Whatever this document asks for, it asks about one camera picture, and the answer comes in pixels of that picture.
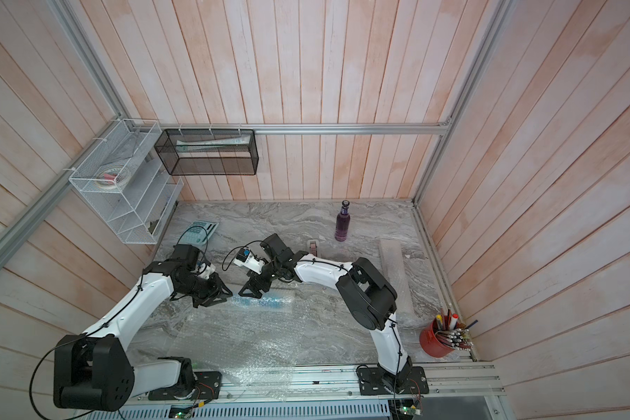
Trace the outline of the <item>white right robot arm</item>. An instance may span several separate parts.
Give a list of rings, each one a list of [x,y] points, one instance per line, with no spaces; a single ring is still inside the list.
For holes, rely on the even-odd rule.
[[[363,257],[345,263],[322,259],[307,251],[294,252],[277,234],[259,244],[267,257],[257,257],[248,245],[234,255],[233,264],[248,271],[248,281],[240,295],[260,299],[276,280],[336,290],[353,319],[369,330],[376,346],[377,366],[362,369],[371,374],[367,382],[399,393],[409,379],[412,361],[399,337],[397,292],[376,266]]]

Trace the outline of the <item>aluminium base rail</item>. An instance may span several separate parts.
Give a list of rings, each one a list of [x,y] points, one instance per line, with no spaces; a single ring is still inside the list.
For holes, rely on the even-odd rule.
[[[488,362],[418,364],[398,391],[374,385],[362,365],[262,369],[253,383],[224,378],[218,395],[152,401],[139,395],[118,411],[90,419],[512,419],[514,412]]]

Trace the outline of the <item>dark purple bottle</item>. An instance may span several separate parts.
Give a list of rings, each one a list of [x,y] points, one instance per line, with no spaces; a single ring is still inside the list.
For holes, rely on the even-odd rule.
[[[349,201],[342,201],[341,210],[339,210],[339,213],[337,214],[334,237],[339,242],[346,241],[348,237],[348,229],[349,229],[349,224],[351,220],[351,217],[349,214],[349,207],[350,207]]]

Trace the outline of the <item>pens in cup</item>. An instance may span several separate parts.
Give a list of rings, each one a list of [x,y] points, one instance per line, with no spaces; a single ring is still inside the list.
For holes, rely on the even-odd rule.
[[[439,344],[457,350],[474,348],[470,330],[478,324],[478,320],[466,325],[460,321],[460,315],[448,311],[446,315],[437,314],[434,322],[435,327],[432,328],[432,331]]]

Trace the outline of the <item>light blue desk calculator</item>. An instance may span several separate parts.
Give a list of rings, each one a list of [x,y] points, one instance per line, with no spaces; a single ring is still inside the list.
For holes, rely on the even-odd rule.
[[[198,248],[204,248],[208,240],[210,240],[215,231],[219,227],[218,222],[206,222],[205,220],[196,220],[178,239],[178,244],[194,245]]]

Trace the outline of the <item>black mesh wall basket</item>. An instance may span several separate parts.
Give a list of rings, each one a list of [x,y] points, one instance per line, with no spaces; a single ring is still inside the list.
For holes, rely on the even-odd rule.
[[[259,164],[250,129],[166,129],[155,151],[174,176],[254,176]]]

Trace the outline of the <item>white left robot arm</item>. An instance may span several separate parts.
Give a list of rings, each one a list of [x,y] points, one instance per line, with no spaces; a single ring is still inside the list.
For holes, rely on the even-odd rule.
[[[105,316],[54,348],[54,405],[60,409],[118,411],[131,397],[164,391],[186,400],[198,391],[192,362],[169,356],[133,366],[126,351],[166,300],[189,298],[195,308],[224,303],[233,293],[192,245],[177,245],[151,262],[136,285]]]

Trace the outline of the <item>tape roll on shelf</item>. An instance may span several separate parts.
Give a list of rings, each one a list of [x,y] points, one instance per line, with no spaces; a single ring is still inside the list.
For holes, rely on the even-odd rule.
[[[102,191],[115,191],[124,188],[131,179],[131,171],[119,166],[103,169],[94,180],[96,187]]]

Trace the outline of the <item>white mesh wall shelf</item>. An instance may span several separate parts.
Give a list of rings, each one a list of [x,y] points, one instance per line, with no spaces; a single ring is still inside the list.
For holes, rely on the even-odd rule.
[[[168,173],[155,151],[162,132],[153,120],[115,120],[69,178],[122,243],[160,243],[180,197],[183,181]],[[115,191],[98,189],[97,175],[114,166],[131,171],[129,182]]]

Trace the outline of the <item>blue bottle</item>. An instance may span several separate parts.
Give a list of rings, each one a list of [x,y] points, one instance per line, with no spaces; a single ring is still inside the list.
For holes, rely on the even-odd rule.
[[[250,309],[281,310],[285,306],[283,299],[274,299],[274,297],[263,297],[262,299],[233,297],[230,302],[240,308]]]

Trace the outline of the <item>red pen cup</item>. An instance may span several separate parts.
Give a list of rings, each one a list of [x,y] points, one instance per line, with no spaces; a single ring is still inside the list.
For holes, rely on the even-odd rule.
[[[446,346],[437,338],[437,326],[437,320],[433,320],[428,327],[425,327],[420,332],[419,343],[427,355],[433,358],[443,358],[452,353],[454,349]]]

